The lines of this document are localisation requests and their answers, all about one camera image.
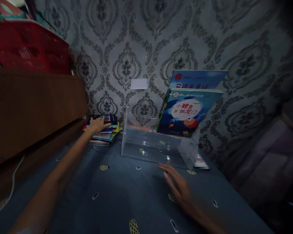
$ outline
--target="book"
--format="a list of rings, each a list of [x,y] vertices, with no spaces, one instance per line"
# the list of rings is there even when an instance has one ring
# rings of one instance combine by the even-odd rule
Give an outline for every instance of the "book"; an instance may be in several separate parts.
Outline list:
[[[192,137],[200,122],[222,95],[223,92],[219,90],[171,89],[157,132]]]
[[[111,133],[109,133],[109,134],[94,134],[92,136],[92,139],[96,139],[96,138],[109,139],[110,136],[111,136]]]
[[[228,71],[223,70],[174,70],[159,117],[171,89],[215,89],[227,73]]]
[[[101,138],[101,137],[92,137],[92,139],[96,139],[96,140],[101,140],[101,141],[107,141],[107,142],[112,142],[114,137],[116,136],[117,133],[119,133],[123,128],[119,127],[118,132],[112,132],[110,137],[108,139],[105,138]]]
[[[85,131],[86,128],[88,128],[90,125],[85,125],[82,130]],[[118,132],[118,127],[119,127],[119,123],[118,124],[114,124],[114,125],[110,125],[105,127],[105,129],[103,129],[101,132],[105,132],[105,133],[111,133],[111,132]]]
[[[110,145],[109,142],[91,139],[88,145]]]
[[[97,118],[104,118],[104,124],[112,124],[117,125],[117,117],[116,115],[90,115],[87,121],[87,125],[90,124],[90,118],[94,120]]]

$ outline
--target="wooden cabinet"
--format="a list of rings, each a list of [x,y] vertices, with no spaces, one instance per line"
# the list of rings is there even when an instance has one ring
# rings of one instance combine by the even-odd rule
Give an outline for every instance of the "wooden cabinet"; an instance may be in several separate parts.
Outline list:
[[[81,77],[0,67],[0,163],[87,112]]]

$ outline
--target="gray patterned wall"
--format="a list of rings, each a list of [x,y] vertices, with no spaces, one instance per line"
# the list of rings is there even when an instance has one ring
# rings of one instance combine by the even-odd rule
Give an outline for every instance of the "gray patterned wall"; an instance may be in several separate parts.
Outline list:
[[[201,123],[200,147],[221,168],[293,88],[293,39],[271,0],[46,0],[65,36],[89,112],[122,121],[125,105],[156,116],[174,69],[226,69],[225,94]],[[131,90],[147,77],[149,89]]]

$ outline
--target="red plastic basket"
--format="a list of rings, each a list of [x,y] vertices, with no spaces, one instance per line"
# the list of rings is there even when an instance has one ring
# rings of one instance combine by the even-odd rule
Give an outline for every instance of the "red plastic basket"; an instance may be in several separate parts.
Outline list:
[[[0,22],[0,63],[9,68],[69,74],[69,44],[29,20]]]

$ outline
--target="acrylic display box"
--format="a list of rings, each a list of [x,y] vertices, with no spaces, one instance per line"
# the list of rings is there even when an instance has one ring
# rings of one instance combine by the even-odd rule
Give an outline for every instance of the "acrylic display box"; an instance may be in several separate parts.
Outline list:
[[[121,155],[154,163],[168,163],[173,167],[189,169],[198,154],[199,128],[192,138],[156,132],[158,116],[132,114],[127,105]]]

